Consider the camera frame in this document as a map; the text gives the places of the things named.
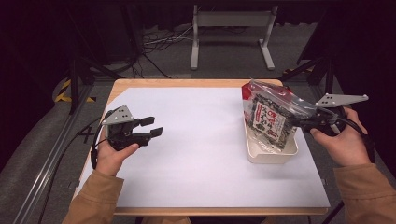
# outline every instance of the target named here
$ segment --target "snack bag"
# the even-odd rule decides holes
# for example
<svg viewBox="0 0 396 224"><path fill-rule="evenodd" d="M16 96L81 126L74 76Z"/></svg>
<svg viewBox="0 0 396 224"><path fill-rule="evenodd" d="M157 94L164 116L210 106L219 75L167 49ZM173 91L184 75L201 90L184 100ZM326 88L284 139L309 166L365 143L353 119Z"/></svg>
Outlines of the snack bag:
<svg viewBox="0 0 396 224"><path fill-rule="evenodd" d="M263 150L281 152L293 139L297 119L311 117L316 108L294 95L289 88L250 80L242 87L247 128Z"/></svg>

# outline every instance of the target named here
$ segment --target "brown sleeve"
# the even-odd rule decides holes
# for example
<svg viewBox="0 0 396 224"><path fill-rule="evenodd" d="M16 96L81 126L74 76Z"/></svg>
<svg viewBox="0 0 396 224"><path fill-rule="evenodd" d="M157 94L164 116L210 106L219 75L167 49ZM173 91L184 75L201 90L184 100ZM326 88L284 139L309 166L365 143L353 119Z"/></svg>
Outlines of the brown sleeve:
<svg viewBox="0 0 396 224"><path fill-rule="evenodd" d="M396 223L396 191L375 164L334 169L346 223Z"/></svg>
<svg viewBox="0 0 396 224"><path fill-rule="evenodd" d="M93 171L70 203L66 223L111 223L123 179Z"/></svg>

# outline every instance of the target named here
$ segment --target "white tabletop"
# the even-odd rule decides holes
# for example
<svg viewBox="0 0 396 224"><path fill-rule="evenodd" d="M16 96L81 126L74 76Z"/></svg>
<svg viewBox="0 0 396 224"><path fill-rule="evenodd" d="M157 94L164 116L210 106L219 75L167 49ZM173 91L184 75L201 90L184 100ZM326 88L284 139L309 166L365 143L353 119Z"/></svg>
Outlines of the white tabletop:
<svg viewBox="0 0 396 224"><path fill-rule="evenodd" d="M124 162L119 211L330 207L300 129L285 164L248 160L240 88L130 88L106 111L121 105L137 119L155 117L135 133L163 127L163 135ZM91 172L87 164L80 186Z"/></svg>

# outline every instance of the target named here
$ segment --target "person's arm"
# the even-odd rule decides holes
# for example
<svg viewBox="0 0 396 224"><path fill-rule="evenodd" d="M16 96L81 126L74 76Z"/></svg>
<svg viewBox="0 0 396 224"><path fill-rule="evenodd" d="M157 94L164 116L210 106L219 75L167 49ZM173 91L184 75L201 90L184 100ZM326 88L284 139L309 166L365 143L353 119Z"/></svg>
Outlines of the person's arm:
<svg viewBox="0 0 396 224"><path fill-rule="evenodd" d="M347 118L367 133L356 111L345 110ZM396 191L370 162L360 134L349 126L335 137L316 129L311 134L341 166L334 168L334 173L346 208L346 222L396 223Z"/></svg>
<svg viewBox="0 0 396 224"><path fill-rule="evenodd" d="M122 162L139 148L133 144L116 151L107 140L99 144L96 170L70 203L63 223L111 223L123 180L117 178Z"/></svg>

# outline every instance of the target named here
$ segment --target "human hand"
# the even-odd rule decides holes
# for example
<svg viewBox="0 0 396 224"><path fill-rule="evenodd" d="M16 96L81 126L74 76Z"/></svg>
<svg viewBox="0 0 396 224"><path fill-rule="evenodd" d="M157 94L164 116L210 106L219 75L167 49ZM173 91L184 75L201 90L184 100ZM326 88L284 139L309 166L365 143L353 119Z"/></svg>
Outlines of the human hand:
<svg viewBox="0 0 396 224"><path fill-rule="evenodd" d="M367 134L367 130L359 121L358 113L353 109L346 107L344 109L347 118L357 123L363 133ZM361 135L349 125L334 137L330 137L318 129L311 129L310 132L314 139L327 149L332 159L339 165L351 166L370 163Z"/></svg>
<svg viewBox="0 0 396 224"><path fill-rule="evenodd" d="M96 171L104 175L116 176L123 161L134 154L139 149L139 145L132 144L121 151L117 151L105 139L105 131L102 130L99 140L100 144L98 145L98 162L96 165Z"/></svg>

